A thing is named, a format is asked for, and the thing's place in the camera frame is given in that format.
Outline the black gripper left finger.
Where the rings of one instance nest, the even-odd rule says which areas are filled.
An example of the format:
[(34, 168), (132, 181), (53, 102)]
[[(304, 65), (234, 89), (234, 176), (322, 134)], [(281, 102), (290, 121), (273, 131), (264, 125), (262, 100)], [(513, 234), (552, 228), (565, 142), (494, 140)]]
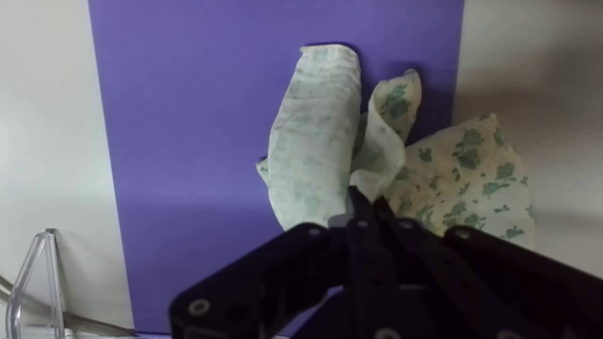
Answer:
[(396, 323), (398, 281), (369, 200), (349, 189), (353, 219), (347, 223), (349, 276), (360, 339), (402, 339)]

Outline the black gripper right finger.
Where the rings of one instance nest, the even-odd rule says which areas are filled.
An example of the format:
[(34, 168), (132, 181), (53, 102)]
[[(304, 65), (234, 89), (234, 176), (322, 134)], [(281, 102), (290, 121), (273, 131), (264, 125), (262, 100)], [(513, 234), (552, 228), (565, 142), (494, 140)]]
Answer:
[(392, 255), (405, 321), (426, 339), (477, 339), (475, 276), (415, 219), (398, 219), (379, 198), (375, 219)]

